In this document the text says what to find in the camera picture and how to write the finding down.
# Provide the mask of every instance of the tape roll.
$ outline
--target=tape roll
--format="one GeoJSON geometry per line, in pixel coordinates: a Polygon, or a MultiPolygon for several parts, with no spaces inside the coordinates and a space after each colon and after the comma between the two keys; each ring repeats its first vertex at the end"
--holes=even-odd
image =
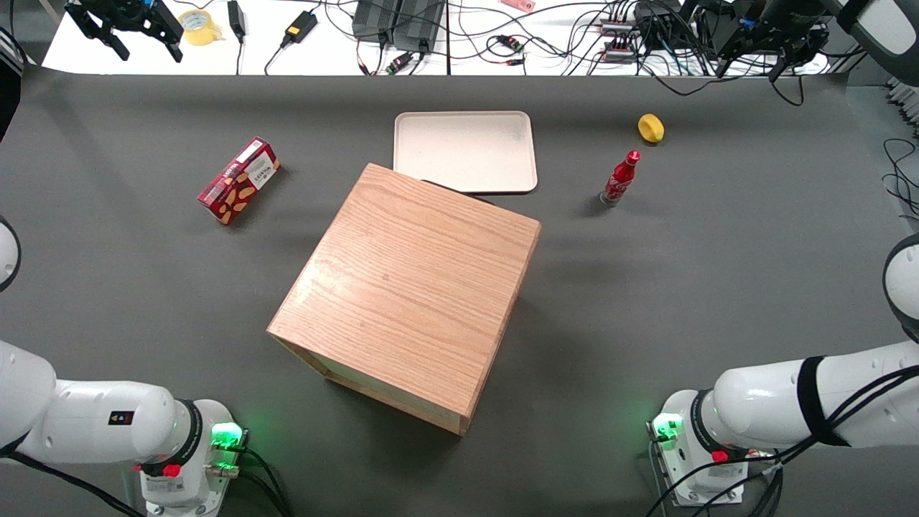
{"type": "Polygon", "coordinates": [[[207,45],[221,38],[221,29],[207,11],[192,9],[178,17],[178,22],[185,30],[185,40],[192,45],[207,45]]]}

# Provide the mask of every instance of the green light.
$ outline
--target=green light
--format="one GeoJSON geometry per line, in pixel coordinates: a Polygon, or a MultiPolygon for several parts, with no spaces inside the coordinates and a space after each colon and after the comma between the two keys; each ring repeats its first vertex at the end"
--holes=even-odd
{"type": "Polygon", "coordinates": [[[243,428],[235,422],[214,424],[210,428],[210,444],[221,448],[236,447],[243,439],[243,428]]]}
{"type": "Polygon", "coordinates": [[[661,413],[651,422],[657,439],[660,442],[670,442],[683,429],[683,417],[675,413],[661,413]]]}

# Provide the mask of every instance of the wood grain surface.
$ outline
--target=wood grain surface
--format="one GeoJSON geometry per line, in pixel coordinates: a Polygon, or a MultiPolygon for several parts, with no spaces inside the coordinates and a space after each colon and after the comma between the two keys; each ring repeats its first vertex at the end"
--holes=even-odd
{"type": "Polygon", "coordinates": [[[539,229],[368,165],[267,330],[468,424],[539,229]]]}

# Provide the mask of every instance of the white tray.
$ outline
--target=white tray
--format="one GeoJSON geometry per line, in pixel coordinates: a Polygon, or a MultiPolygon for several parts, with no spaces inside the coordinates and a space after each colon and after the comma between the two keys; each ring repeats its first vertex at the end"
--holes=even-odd
{"type": "Polygon", "coordinates": [[[533,130],[523,111],[409,112],[396,117],[392,168],[469,193],[536,188],[533,130]]]}

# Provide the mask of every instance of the yellow lemon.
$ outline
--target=yellow lemon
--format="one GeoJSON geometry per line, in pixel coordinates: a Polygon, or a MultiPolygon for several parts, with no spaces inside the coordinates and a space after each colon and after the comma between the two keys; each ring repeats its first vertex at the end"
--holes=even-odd
{"type": "Polygon", "coordinates": [[[638,120],[638,132],[641,133],[641,138],[651,144],[657,144],[664,139],[664,123],[648,113],[638,120]]]}

